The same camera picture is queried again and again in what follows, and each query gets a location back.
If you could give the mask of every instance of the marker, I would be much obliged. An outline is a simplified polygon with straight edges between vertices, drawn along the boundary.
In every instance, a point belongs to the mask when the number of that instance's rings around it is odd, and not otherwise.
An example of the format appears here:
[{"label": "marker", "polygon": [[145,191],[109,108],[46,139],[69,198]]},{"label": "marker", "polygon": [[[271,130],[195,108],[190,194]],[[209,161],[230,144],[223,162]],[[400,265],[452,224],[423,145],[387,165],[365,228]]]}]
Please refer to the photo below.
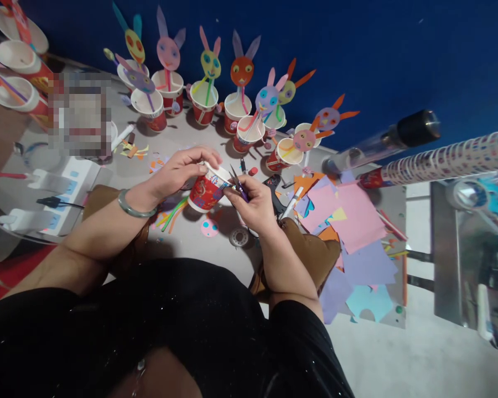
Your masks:
[{"label": "marker", "polygon": [[288,203],[288,207],[286,207],[286,210],[284,210],[284,213],[282,213],[279,220],[282,220],[292,210],[293,206],[295,205],[295,202],[299,198],[300,194],[303,192],[303,189],[304,189],[303,187],[300,187],[299,189],[297,189],[297,192],[295,193],[295,195],[293,195],[292,199]]}]

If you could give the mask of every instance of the scissors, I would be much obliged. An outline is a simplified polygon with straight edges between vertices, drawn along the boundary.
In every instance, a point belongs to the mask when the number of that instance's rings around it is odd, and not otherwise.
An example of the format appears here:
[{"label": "scissors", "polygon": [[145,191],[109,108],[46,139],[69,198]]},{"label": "scissors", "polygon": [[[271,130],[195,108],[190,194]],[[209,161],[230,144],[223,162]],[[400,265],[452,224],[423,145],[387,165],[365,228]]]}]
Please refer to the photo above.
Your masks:
[{"label": "scissors", "polygon": [[245,200],[247,203],[249,203],[249,198],[247,197],[247,194],[245,193],[245,190],[242,188],[242,183],[238,179],[236,172],[234,171],[234,167],[231,165],[232,172],[229,171],[229,174],[231,175],[232,181],[236,185],[236,188],[238,188],[238,191],[242,195],[243,200]]}]

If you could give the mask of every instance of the bracelet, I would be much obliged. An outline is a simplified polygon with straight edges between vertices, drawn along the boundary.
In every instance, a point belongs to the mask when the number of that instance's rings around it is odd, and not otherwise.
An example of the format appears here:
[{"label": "bracelet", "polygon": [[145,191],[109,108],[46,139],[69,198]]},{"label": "bracelet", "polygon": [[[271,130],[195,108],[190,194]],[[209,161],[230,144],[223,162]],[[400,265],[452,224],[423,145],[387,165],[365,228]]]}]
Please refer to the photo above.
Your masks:
[{"label": "bracelet", "polygon": [[147,212],[147,213],[136,211],[134,208],[129,206],[126,202],[127,191],[129,191],[129,189],[124,189],[118,195],[118,203],[120,204],[120,207],[122,208],[122,210],[124,210],[127,214],[129,214],[132,217],[137,217],[137,218],[149,218],[157,212],[156,206],[153,210],[151,210],[150,212]]}]

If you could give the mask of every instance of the blue wall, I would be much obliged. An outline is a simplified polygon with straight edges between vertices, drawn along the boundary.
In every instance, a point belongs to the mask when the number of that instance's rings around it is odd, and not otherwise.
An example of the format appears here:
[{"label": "blue wall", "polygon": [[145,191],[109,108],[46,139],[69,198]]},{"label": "blue wall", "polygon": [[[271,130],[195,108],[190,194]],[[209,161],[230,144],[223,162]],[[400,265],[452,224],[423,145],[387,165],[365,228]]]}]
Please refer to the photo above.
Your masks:
[{"label": "blue wall", "polygon": [[[20,3],[48,36],[52,53],[109,72],[115,68],[104,57],[104,47],[128,55],[111,0]],[[135,13],[142,15],[146,65],[161,69],[155,50],[158,0],[116,3],[129,25]],[[422,108],[437,113],[442,138],[406,155],[498,130],[498,0],[340,0],[314,2],[311,8],[293,5],[309,2],[291,0],[235,3],[162,1],[170,36],[187,29],[178,70],[186,82],[203,76],[202,24],[210,44],[222,38],[220,98],[235,90],[229,70],[236,28],[244,50],[262,35],[247,90],[251,98],[266,84],[272,66],[280,76],[297,57],[294,81],[317,68],[285,106],[288,126],[310,122],[342,93],[341,111],[361,111],[342,121],[325,146],[345,149]]]}]

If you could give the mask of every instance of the black shirt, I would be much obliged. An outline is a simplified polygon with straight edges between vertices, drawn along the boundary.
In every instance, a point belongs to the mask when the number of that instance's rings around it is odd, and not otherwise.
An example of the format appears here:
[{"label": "black shirt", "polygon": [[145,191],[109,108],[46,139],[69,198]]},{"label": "black shirt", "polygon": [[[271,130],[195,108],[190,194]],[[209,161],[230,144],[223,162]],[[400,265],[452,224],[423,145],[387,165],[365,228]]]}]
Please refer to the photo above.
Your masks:
[{"label": "black shirt", "polygon": [[156,260],[87,297],[54,288],[0,301],[0,396],[106,396],[168,346],[208,397],[352,397],[328,333],[301,303],[269,320],[230,271]]}]

